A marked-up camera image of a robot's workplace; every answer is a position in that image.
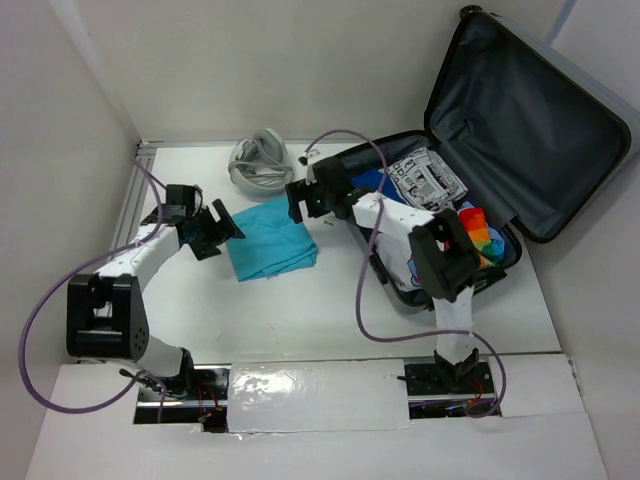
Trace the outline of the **dark blue garment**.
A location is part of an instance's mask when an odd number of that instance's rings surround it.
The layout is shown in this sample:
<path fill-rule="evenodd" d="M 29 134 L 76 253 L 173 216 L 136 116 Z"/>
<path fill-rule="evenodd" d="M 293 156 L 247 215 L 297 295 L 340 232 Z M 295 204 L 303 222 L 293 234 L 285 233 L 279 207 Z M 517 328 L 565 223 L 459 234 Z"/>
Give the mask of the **dark blue garment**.
<path fill-rule="evenodd" d="M 352 176 L 350 178 L 350 181 L 354 187 L 370 187 L 376 190 L 379 187 L 383 176 L 384 172 L 382 170 L 370 169 L 361 174 Z M 399 203 L 405 203 L 404 199 L 399 195 L 399 192 L 390 177 L 387 177 L 384 182 L 382 194 L 385 197 L 395 200 Z"/>

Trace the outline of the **newspaper print garment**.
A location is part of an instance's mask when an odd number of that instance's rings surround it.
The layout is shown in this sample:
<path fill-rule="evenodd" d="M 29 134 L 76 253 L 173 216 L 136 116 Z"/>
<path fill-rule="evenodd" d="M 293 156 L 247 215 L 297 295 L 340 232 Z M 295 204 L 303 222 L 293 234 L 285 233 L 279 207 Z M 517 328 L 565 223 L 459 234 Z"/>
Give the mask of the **newspaper print garment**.
<path fill-rule="evenodd" d="M 402 200 L 415 208 L 442 211 L 468 193 L 467 186 L 435 151 L 414 149 L 388 168 Z"/>

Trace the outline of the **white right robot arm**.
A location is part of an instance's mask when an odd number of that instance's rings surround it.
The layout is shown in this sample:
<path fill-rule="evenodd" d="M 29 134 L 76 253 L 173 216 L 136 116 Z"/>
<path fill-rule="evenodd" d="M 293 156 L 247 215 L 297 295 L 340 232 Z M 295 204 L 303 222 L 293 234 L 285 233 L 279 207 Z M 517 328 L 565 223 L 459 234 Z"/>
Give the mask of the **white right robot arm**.
<path fill-rule="evenodd" d="M 372 269 L 391 283 L 397 267 L 408 276 L 409 287 L 431 299 L 438 384 L 448 392 L 468 384 L 479 362 L 479 351 L 469 339 L 480 259 L 458 214 L 420 209 L 400 199 L 385 162 L 359 172 L 343 159 L 329 157 L 311 165 L 306 178 L 287 184 L 285 192 L 294 222 L 333 214 L 355 229 L 363 243 L 361 278 Z"/>

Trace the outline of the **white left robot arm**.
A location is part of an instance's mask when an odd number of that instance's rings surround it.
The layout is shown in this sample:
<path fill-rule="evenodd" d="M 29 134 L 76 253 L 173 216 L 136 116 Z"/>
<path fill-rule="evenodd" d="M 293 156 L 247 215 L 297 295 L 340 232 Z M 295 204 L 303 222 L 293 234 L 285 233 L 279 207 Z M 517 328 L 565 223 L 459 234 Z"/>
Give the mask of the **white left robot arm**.
<path fill-rule="evenodd" d="M 160 380 L 169 396 L 189 397 L 198 377 L 192 356 L 150 333 L 143 292 L 183 246 L 202 261 L 219 255 L 226 241 L 244 237 L 222 200 L 207 206 L 198 187 L 168 185 L 165 201 L 141 221 L 131 249 L 68 282 L 67 353 L 127 362 Z"/>

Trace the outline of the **light blue folded shirt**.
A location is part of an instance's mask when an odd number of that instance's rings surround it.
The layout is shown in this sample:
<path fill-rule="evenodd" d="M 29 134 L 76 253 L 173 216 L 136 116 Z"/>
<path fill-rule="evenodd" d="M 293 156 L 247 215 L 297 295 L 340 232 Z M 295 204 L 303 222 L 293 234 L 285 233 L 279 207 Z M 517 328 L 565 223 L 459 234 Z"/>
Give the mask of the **light blue folded shirt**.
<path fill-rule="evenodd" d="M 245 209 L 233 216 L 243 239 L 226 242 L 239 282 L 274 277 L 316 264 L 318 247 L 304 224 L 288 214 L 286 196 Z"/>

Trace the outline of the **white cartoon print garment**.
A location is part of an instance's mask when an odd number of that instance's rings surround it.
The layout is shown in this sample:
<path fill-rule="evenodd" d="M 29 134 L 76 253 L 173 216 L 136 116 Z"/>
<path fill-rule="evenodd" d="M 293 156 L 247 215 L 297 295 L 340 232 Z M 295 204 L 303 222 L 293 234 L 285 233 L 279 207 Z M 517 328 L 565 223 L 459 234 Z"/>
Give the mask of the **white cartoon print garment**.
<path fill-rule="evenodd" d="M 379 233 L 376 237 L 376 251 L 399 290 L 412 292 L 422 288 L 407 238 L 399 240 L 389 234 Z"/>

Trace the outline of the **rainbow coloured garment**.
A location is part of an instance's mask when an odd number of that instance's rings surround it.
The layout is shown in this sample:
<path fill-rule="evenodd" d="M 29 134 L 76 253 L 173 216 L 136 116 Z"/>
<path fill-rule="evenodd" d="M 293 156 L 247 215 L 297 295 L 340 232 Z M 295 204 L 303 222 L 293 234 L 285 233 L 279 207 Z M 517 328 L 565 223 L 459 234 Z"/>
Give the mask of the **rainbow coloured garment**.
<path fill-rule="evenodd" d="M 506 242 L 487 222 L 482 208 L 463 206 L 458 211 L 469 238 L 479 254 L 482 269 L 497 267 L 505 257 Z"/>

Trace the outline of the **white foil tape sheet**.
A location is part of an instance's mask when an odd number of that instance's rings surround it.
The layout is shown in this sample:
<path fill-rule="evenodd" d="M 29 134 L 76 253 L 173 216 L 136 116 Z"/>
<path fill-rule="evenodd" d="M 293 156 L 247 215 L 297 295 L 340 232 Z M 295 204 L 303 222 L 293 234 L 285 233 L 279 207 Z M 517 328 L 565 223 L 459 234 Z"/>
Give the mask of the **white foil tape sheet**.
<path fill-rule="evenodd" d="M 399 359 L 237 363 L 231 367 L 231 433 L 393 431 L 410 426 Z"/>

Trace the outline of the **grey open suitcase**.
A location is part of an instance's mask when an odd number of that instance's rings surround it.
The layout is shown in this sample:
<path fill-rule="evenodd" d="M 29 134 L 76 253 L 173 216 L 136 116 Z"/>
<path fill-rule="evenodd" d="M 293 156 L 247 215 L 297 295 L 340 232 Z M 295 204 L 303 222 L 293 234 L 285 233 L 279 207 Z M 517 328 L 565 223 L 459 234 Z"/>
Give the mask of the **grey open suitcase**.
<path fill-rule="evenodd" d="M 503 280 L 521 242 L 556 238 L 639 149 L 639 112 L 506 18 L 468 6 L 447 49 L 421 130 L 334 156 L 362 172 L 433 148 L 506 242 L 476 288 Z"/>

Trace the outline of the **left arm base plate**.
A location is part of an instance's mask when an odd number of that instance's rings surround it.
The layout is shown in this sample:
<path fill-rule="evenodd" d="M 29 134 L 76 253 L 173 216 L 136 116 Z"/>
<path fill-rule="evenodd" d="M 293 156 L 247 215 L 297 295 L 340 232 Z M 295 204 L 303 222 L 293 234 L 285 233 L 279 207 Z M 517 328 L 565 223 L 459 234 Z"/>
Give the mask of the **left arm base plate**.
<path fill-rule="evenodd" d="M 144 380 L 138 390 L 135 425 L 191 425 L 203 432 L 227 433 L 230 365 L 196 365 L 193 385 L 182 393 L 168 393 L 161 401 L 160 386 Z"/>

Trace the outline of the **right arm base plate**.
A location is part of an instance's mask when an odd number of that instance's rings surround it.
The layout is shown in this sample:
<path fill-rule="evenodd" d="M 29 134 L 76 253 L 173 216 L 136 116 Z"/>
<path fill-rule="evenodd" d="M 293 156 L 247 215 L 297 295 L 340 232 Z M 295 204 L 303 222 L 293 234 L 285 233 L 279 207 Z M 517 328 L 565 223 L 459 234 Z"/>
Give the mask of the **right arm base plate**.
<path fill-rule="evenodd" d="M 499 409 L 490 413 L 498 391 L 488 362 L 477 350 L 456 366 L 438 355 L 405 362 L 397 379 L 405 385 L 412 420 L 500 414 Z"/>

